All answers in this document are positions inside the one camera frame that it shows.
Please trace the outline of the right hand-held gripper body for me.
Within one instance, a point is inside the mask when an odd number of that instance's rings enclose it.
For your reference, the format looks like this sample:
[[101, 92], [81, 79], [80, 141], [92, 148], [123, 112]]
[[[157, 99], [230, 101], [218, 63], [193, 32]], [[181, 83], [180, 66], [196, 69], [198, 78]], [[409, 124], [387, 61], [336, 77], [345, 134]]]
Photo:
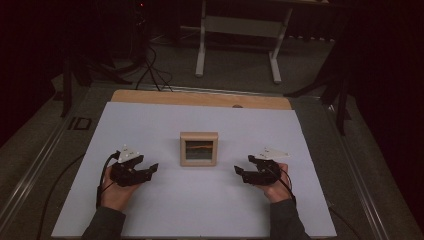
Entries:
[[288, 157], [289, 154], [284, 151], [265, 147], [260, 153], [249, 155], [248, 161], [253, 163], [257, 171], [247, 171], [246, 175], [250, 178], [253, 185], [268, 186], [274, 184], [280, 179], [281, 169], [276, 160]]

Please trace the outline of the wooden picture frame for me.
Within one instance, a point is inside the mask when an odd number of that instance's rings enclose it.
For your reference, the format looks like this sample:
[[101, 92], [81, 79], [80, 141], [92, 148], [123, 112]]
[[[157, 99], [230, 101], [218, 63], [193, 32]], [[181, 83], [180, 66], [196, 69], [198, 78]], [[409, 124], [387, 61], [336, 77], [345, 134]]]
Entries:
[[211, 167], [217, 164], [217, 132], [181, 132], [180, 165]]

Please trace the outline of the black stand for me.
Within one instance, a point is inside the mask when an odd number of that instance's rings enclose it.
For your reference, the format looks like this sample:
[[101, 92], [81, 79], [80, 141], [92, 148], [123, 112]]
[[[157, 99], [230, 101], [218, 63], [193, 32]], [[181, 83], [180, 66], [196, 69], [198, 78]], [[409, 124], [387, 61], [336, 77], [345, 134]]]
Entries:
[[89, 86], [92, 83], [90, 71], [100, 73], [108, 80], [118, 84], [131, 85], [131, 82], [124, 80], [120, 74], [134, 71], [138, 67], [138, 62], [132, 63], [118, 69], [103, 66], [94, 59], [83, 55], [71, 53], [63, 61], [63, 81], [62, 90], [57, 93], [57, 97], [63, 102], [61, 116], [65, 117], [72, 107], [72, 78], [75, 77], [81, 86]]
[[337, 102], [335, 124], [342, 136], [345, 135], [344, 121], [347, 116], [346, 105], [351, 77], [348, 62], [348, 54], [344, 51], [343, 46], [339, 42], [336, 42], [315, 80], [299, 90], [285, 94], [286, 97], [297, 98], [314, 89], [325, 86], [325, 90], [319, 99], [323, 105], [328, 106]]

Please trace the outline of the person's left hand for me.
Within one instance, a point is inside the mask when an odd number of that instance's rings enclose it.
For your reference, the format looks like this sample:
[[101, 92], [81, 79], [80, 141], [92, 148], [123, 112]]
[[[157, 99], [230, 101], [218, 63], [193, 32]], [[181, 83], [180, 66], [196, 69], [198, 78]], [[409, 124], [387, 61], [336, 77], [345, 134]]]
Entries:
[[100, 190], [100, 205], [117, 211], [124, 211], [140, 184], [126, 187], [119, 186], [110, 179], [111, 170], [112, 168], [108, 167], [105, 171]]

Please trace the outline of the person's right hand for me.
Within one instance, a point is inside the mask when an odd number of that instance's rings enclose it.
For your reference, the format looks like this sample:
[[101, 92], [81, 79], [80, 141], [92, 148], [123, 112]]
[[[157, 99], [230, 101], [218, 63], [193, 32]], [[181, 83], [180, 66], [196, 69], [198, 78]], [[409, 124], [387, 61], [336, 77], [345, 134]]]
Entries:
[[291, 183], [288, 177], [288, 165], [279, 163], [281, 169], [281, 176], [278, 181], [269, 186], [259, 186], [264, 192], [264, 195], [271, 203], [278, 203], [284, 200], [292, 199]]

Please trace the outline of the black floor socket plate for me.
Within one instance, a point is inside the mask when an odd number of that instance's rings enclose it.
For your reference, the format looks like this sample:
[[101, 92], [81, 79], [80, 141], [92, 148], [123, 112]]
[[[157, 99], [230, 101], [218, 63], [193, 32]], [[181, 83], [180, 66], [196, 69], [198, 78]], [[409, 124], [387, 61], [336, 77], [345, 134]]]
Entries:
[[68, 125], [68, 130], [89, 130], [91, 124], [91, 118], [73, 117]]

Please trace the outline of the metal floor rail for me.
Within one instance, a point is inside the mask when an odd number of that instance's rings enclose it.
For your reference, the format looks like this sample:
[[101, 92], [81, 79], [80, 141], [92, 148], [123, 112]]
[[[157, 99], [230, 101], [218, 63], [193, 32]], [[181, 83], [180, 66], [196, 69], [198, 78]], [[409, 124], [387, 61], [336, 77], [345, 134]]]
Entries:
[[74, 91], [64, 117], [61, 102], [50, 100], [0, 148], [0, 235], [13, 222], [87, 92], [86, 87]]
[[361, 171], [357, 165], [356, 158], [352, 152], [351, 146], [345, 136], [342, 136], [336, 125], [336, 109], [333, 105], [323, 105], [322, 108], [326, 113], [327, 118], [332, 126], [333, 131], [336, 133], [337, 139], [340, 142], [344, 156], [347, 160], [350, 175], [367, 217], [368, 223], [371, 227], [375, 240], [389, 240], [389, 236], [385, 226], [382, 223], [380, 214], [376, 208], [375, 201], [370, 194], [370, 191], [364, 181]]

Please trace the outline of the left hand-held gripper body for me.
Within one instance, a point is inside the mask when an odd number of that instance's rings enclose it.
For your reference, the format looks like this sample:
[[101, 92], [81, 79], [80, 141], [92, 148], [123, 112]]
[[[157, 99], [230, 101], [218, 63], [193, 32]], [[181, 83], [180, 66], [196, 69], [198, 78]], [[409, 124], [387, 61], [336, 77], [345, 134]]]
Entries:
[[133, 186], [144, 183], [148, 180], [144, 170], [136, 170], [135, 166], [144, 160], [144, 156], [123, 145], [118, 153], [117, 162], [112, 165], [110, 179], [121, 187]]

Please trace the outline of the white metal desk frame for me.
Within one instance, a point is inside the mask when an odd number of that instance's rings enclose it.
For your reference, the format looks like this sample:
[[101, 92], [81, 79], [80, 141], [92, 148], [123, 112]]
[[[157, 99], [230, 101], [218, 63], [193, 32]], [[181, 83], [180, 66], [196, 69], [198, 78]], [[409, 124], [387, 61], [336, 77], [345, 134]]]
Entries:
[[200, 20], [200, 43], [197, 56], [195, 76], [204, 75], [204, 63], [206, 56], [205, 38], [207, 32], [236, 34], [244, 36], [256, 36], [275, 38], [275, 48], [268, 53], [272, 77], [275, 84], [282, 82], [278, 65], [278, 54], [288, 28], [293, 9], [288, 8], [281, 22], [253, 20], [234, 17], [221, 17], [208, 15], [206, 13], [207, 0], [202, 0]]

